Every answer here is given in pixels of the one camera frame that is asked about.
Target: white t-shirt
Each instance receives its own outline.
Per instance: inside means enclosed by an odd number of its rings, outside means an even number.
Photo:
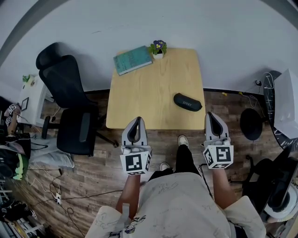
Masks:
[[[120,216],[114,208],[102,206],[86,238],[108,238]],[[233,238],[234,224],[243,227],[248,238],[266,235],[263,222],[247,196],[221,210],[200,176],[174,173],[155,178],[143,187],[138,212],[121,237]]]

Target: purple flower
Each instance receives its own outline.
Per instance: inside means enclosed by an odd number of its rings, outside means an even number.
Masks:
[[[163,40],[155,40],[153,41],[153,44],[155,45],[156,50],[160,50],[163,45],[166,44],[166,42],[164,42]]]

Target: power outlet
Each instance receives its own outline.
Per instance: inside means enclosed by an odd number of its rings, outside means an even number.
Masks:
[[[55,202],[59,205],[61,205],[61,195],[56,193],[56,196],[55,196]]]
[[[255,83],[257,86],[262,86],[262,82],[260,80],[256,80]]]

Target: teal book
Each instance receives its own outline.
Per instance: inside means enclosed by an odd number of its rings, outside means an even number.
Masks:
[[[114,57],[117,73],[123,75],[135,69],[152,64],[151,56],[146,46],[119,54]]]

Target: power strip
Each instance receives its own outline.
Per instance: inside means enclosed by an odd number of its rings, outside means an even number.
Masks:
[[[61,205],[61,194],[56,193],[54,200],[57,204]]]

